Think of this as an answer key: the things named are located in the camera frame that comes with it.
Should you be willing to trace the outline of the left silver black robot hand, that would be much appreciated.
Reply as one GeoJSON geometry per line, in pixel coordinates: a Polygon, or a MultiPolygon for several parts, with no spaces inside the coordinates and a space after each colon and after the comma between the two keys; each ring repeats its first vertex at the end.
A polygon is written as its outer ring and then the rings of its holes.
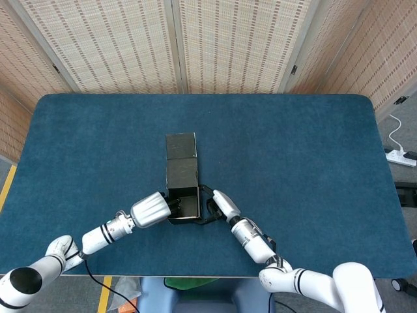
{"type": "Polygon", "coordinates": [[[169,199],[163,192],[155,192],[133,204],[130,216],[138,228],[148,228],[168,219],[179,210],[181,200],[169,199]]]}

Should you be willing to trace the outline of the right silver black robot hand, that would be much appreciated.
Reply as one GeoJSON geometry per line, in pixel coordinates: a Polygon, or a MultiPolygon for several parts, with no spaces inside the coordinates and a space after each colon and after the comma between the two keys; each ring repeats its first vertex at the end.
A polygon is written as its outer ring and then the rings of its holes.
{"type": "Polygon", "coordinates": [[[197,219],[194,221],[195,224],[206,225],[217,220],[225,220],[233,227],[242,220],[240,210],[226,194],[207,185],[199,185],[199,189],[208,195],[205,205],[209,216],[197,219]]]}

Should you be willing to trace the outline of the black cardboard folding box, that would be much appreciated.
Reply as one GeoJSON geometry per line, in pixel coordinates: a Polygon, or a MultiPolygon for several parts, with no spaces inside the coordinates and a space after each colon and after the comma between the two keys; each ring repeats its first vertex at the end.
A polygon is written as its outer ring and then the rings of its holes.
{"type": "Polygon", "coordinates": [[[167,195],[174,203],[168,221],[194,223],[201,219],[195,134],[167,134],[165,142],[167,195]]]}

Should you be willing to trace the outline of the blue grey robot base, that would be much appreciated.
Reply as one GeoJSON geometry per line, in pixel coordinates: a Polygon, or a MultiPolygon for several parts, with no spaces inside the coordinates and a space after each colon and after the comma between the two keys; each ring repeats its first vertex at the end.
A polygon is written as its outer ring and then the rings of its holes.
{"type": "Polygon", "coordinates": [[[273,295],[256,278],[220,278],[191,290],[164,286],[162,277],[140,280],[140,313],[274,313],[273,295]]]}

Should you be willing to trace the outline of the translucent plastic bag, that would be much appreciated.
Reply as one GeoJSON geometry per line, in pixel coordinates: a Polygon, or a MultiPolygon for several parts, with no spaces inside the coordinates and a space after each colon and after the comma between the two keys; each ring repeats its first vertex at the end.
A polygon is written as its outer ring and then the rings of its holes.
{"type": "MultiPolygon", "coordinates": [[[[125,296],[132,303],[142,294],[140,279],[138,277],[120,277],[114,287],[114,290],[117,293],[125,296]]],[[[124,297],[121,297],[118,294],[113,294],[108,312],[116,311],[123,305],[130,306],[130,303],[124,297]]]]}

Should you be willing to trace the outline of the blue felt table cover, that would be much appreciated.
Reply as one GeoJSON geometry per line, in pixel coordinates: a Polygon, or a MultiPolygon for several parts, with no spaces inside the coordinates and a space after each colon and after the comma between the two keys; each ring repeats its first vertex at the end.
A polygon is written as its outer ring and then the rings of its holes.
{"type": "Polygon", "coordinates": [[[196,136],[199,182],[227,194],[295,268],[417,273],[371,101],[360,95],[42,97],[0,212],[0,274],[165,190],[168,134],[196,136]]]}

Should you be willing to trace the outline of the woven bamboo screen panel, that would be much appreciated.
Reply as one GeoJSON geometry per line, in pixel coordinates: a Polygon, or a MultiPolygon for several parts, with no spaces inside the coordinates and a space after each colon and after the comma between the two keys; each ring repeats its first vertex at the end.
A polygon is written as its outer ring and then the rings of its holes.
{"type": "Polygon", "coordinates": [[[56,0],[79,93],[185,93],[170,0],[56,0]]]}
{"type": "Polygon", "coordinates": [[[18,101],[0,89],[0,156],[19,162],[31,117],[18,101]]]}
{"type": "Polygon", "coordinates": [[[357,94],[377,121],[417,92],[417,0],[318,0],[283,93],[357,94]]]}
{"type": "Polygon", "coordinates": [[[44,95],[81,91],[58,39],[64,27],[57,4],[0,0],[0,88],[30,113],[44,95]]]}
{"type": "Polygon", "coordinates": [[[281,93],[321,0],[170,0],[185,93],[281,93]]]}

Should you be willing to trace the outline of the white power strip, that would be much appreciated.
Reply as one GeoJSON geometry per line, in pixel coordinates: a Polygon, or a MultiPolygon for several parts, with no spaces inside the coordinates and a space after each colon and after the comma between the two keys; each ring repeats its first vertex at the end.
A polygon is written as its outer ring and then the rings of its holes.
{"type": "Polygon", "coordinates": [[[417,166],[417,153],[413,151],[400,151],[390,148],[384,148],[386,159],[388,162],[399,164],[402,166],[416,167],[417,166]]]}

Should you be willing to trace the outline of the black equipment base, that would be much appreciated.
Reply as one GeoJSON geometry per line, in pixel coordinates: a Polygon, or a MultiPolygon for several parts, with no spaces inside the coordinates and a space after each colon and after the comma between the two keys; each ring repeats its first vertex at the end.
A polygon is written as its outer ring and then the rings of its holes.
{"type": "Polygon", "coordinates": [[[395,182],[395,188],[402,207],[417,208],[417,183],[395,182]]]}

